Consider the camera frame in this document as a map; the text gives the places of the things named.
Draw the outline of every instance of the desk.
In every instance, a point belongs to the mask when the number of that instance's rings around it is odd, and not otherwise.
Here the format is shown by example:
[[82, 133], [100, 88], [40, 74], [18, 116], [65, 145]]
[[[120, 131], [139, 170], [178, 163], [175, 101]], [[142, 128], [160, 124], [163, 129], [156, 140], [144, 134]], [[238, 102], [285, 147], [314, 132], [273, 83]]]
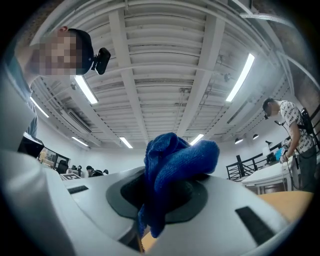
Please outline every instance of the desk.
[[[293, 157], [289, 158], [288, 165], [293, 171], [295, 161]], [[287, 191], [292, 191], [291, 177], [287, 163], [276, 163], [267, 168], [255, 171], [249, 177], [241, 181], [244, 186], [256, 186], [258, 188], [258, 195], [261, 194], [260, 188], [268, 185], [278, 184], [286, 179]]]
[[286, 191], [259, 195], [289, 222], [298, 220], [305, 213], [313, 196], [313, 193], [305, 191]]

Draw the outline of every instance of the ceiling light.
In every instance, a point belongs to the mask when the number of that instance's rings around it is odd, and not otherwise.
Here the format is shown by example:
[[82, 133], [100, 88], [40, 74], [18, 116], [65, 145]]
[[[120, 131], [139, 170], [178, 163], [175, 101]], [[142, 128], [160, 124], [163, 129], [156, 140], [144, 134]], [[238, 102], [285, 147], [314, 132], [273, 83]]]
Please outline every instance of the ceiling light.
[[238, 93], [238, 91], [240, 90], [242, 84], [244, 83], [252, 64], [254, 63], [255, 60], [255, 56], [253, 56], [251, 53], [249, 53], [248, 58], [246, 59], [246, 63], [243, 67], [243, 70], [238, 78], [238, 81], [236, 81], [232, 91], [230, 92], [228, 98], [226, 98], [227, 102], [231, 102], [234, 97], [236, 96], [236, 94]]
[[76, 80], [76, 82], [79, 85], [80, 89], [82, 90], [82, 92], [84, 93], [86, 98], [90, 101], [90, 103], [91, 104], [97, 103], [98, 100], [97, 100], [96, 96], [93, 94], [93, 92], [89, 88], [89, 86], [88, 86], [87, 82], [85, 81], [85, 79], [83, 78], [83, 76], [76, 75], [74, 77], [74, 79]]
[[191, 143], [190, 145], [193, 146], [194, 144], [196, 144], [204, 135], [203, 134], [199, 134]]
[[236, 138], [234, 144], [238, 144], [238, 143], [242, 142], [243, 140], [244, 140], [243, 138], [241, 138], [241, 139]]
[[46, 114], [46, 112], [44, 112], [44, 111], [42, 110], [42, 108], [39, 107], [39, 105], [35, 102], [35, 100], [34, 100], [32, 97], [30, 97], [30, 100], [32, 100], [33, 104], [42, 112], [42, 114], [45, 115], [46, 118], [49, 117], [49, 116]]
[[78, 140], [76, 137], [71, 137], [72, 139], [74, 139], [75, 141], [81, 143], [82, 145], [85, 145], [86, 147], [88, 147], [87, 144], [85, 144], [84, 142], [82, 142], [81, 140]]
[[120, 140], [122, 140], [122, 142], [129, 148], [129, 149], [133, 149], [133, 147], [129, 144], [129, 142], [126, 140], [125, 137], [120, 137]]

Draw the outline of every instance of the chair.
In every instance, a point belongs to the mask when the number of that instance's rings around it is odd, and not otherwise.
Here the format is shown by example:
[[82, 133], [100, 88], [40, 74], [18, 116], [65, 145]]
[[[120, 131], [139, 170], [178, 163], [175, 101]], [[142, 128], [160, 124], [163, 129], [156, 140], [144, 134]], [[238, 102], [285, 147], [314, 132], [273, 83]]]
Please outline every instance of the chair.
[[60, 162], [58, 164], [58, 168], [56, 169], [56, 171], [59, 174], [65, 174], [68, 168], [69, 167], [68, 167], [66, 161], [65, 160], [60, 160]]

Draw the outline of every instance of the white wall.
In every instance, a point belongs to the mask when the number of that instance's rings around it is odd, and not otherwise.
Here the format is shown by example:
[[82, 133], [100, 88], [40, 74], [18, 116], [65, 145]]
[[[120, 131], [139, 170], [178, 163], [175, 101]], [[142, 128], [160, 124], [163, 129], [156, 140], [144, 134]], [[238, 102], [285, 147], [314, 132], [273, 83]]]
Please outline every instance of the white wall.
[[92, 166], [95, 170], [107, 169], [110, 174], [144, 166], [144, 149], [98, 149], [82, 152], [79, 160], [82, 168]]
[[41, 140], [44, 146], [64, 157], [70, 159], [68, 166], [78, 164], [81, 159], [82, 151], [85, 151], [81, 147], [77, 146], [67, 138], [63, 137], [57, 131], [53, 130], [48, 124], [46, 124], [41, 118], [38, 118], [37, 136]]
[[213, 176], [228, 178], [227, 168], [226, 166], [231, 165], [237, 162], [237, 155], [240, 155], [242, 160], [251, 158], [257, 155], [252, 151], [251, 145], [249, 144], [248, 139], [244, 139], [241, 143], [235, 144], [235, 141], [226, 141], [217, 143], [220, 149], [220, 155], [218, 158], [218, 163]]

